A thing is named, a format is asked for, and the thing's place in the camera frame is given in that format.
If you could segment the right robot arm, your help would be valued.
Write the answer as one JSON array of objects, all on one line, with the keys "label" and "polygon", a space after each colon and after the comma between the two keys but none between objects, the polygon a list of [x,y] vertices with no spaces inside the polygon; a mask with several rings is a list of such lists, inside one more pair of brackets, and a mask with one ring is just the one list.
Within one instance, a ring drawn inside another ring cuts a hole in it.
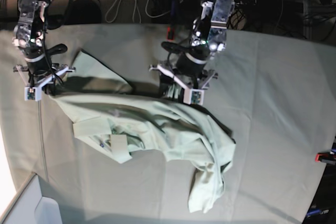
[{"label": "right robot arm", "polygon": [[43,93],[52,94],[56,83],[62,83],[61,76],[75,71],[68,65],[52,62],[52,56],[67,52],[66,45],[46,46],[47,31],[55,30],[67,21],[74,0],[68,0],[65,13],[58,20],[52,20],[48,15],[52,1],[18,0],[19,18],[13,45],[24,57],[26,65],[16,65],[13,71],[19,73],[25,83],[26,101],[40,101]]}]

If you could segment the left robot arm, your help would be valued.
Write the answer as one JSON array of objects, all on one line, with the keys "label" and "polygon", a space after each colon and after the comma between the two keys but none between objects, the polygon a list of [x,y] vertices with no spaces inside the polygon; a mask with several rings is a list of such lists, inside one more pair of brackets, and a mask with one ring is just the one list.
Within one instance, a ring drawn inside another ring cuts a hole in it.
[{"label": "left robot arm", "polygon": [[159,72],[161,96],[178,97],[186,104],[201,104],[212,79],[218,74],[205,67],[226,48],[227,25],[234,0],[200,0],[201,13],[194,20],[188,45],[164,41],[167,59],[151,65]]}]

